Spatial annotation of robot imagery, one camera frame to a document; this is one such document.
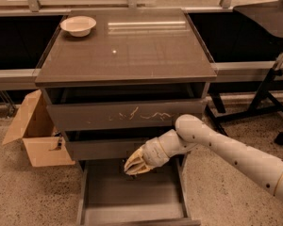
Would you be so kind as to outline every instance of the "cardboard box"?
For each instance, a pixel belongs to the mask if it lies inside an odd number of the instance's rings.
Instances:
[[[52,137],[55,131],[42,93],[36,90],[25,96],[2,144],[21,138],[33,167],[73,165],[65,141],[58,147],[58,137]]]

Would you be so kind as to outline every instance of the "floor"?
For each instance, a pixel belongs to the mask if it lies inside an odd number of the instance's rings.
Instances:
[[[282,93],[276,96],[283,102]],[[252,95],[223,98],[232,112],[244,110]],[[0,105],[0,225],[75,225],[81,171],[77,166],[33,168],[21,140],[2,146],[12,120],[6,114]],[[283,131],[281,113],[228,122],[224,127],[230,137],[283,158],[283,148],[273,143]],[[198,145],[191,151],[184,179],[191,216],[204,226],[279,226],[283,222],[282,202],[208,148]]]

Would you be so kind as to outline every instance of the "open drawer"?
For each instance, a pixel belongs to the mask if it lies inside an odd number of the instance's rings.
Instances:
[[[176,158],[135,179],[121,159],[88,161],[77,225],[200,225],[185,198]]]

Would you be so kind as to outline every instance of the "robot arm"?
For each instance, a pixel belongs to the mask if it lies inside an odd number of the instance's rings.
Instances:
[[[270,194],[283,201],[283,160],[218,134],[192,115],[176,120],[175,130],[148,140],[125,163],[125,173],[136,175],[161,167],[176,154],[196,144],[209,147]]]

